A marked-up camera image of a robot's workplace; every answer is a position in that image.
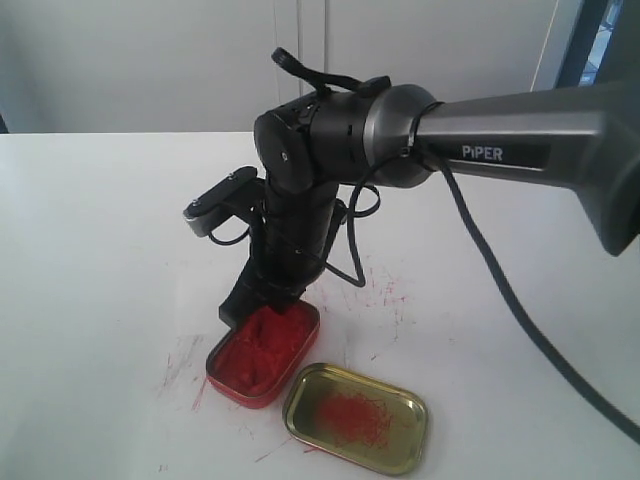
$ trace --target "red stains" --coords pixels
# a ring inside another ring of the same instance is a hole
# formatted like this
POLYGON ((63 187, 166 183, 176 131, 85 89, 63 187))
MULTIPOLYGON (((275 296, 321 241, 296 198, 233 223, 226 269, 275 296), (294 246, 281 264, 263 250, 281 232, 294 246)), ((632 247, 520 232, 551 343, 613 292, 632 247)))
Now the red stains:
POLYGON ((333 434, 336 444, 360 442, 367 447, 386 448, 391 417, 382 400, 361 393, 335 393, 320 402, 314 421, 333 434))
POLYGON ((291 440, 291 438, 287 438, 284 442, 282 442, 280 445, 278 445, 276 448, 274 448, 273 450, 271 450, 268 453, 265 453, 263 456, 256 458, 253 463, 258 463, 261 462, 262 460, 264 460, 265 458, 267 458, 269 455, 271 455, 272 453, 274 453, 276 450, 282 448, 285 443, 289 442, 291 440))
POLYGON ((193 405, 191 405, 191 410, 197 412, 200 409, 200 402, 202 402, 202 397, 204 396, 204 387, 207 385, 207 377, 202 379, 202 385, 200 385, 200 390, 198 390, 198 395, 196 395, 196 399, 193 401, 193 405))
POLYGON ((264 307, 224 345, 210 375, 241 395, 263 395, 289 368, 315 324, 304 304, 293 305, 284 315, 264 307))

